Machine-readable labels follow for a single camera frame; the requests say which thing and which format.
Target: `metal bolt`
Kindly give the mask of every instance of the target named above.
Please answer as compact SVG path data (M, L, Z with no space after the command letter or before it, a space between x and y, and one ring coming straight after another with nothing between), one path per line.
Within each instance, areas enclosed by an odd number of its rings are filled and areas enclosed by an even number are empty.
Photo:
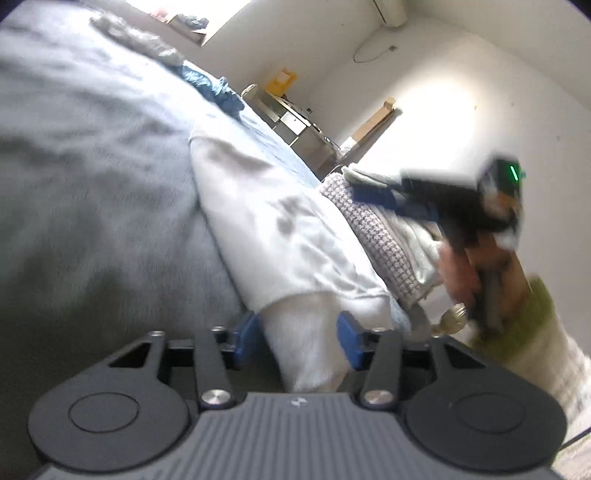
M386 405L394 401L394 395L388 390L369 390L363 396L363 399L370 405Z
M217 388L214 390L207 390L201 395L201 400L207 405L224 405L228 403L231 398L232 396L230 395L230 392L218 390Z

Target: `logo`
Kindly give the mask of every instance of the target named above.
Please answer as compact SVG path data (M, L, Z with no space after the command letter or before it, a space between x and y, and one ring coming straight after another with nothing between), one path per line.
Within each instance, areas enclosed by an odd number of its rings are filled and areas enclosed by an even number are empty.
M304 397L292 398L290 403L296 408L305 407L308 401Z

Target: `black cable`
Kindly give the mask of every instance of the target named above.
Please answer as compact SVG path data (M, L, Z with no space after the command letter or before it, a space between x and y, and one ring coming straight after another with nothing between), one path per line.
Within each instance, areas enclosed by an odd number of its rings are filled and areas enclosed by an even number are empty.
M570 447L572 444L578 442L579 440L582 440L583 438L585 438L587 435L589 435L591 433L591 427L589 427L587 430L582 431L581 433L579 433L578 435L572 437L568 442L564 442L562 444L562 447L560 447L560 450L564 450L565 448Z

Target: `circular pad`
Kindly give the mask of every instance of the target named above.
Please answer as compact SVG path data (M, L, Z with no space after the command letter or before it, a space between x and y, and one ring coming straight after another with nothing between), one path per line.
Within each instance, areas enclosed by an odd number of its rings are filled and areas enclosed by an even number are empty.
M70 409L70 420L82 430L107 433L124 429L138 416L139 405L121 393L97 393L81 398Z
M507 433L525 418L523 406L505 395L479 393L461 399L454 410L464 424L482 433Z
M29 434L50 462L75 471L133 468L162 455L189 426L185 401L137 369L79 375L41 397Z
M448 373L410 400L405 419L432 455L487 473L548 464L566 431L552 397L500 368Z

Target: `blue cloth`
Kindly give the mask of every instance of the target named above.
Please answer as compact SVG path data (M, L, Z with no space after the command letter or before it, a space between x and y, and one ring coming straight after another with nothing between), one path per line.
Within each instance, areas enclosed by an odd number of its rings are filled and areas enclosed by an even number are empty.
M238 113L244 110L244 102L228 86L228 81L224 77L212 79L187 65L179 68L178 74L185 82L193 85L206 100L220 107L224 113L238 118Z

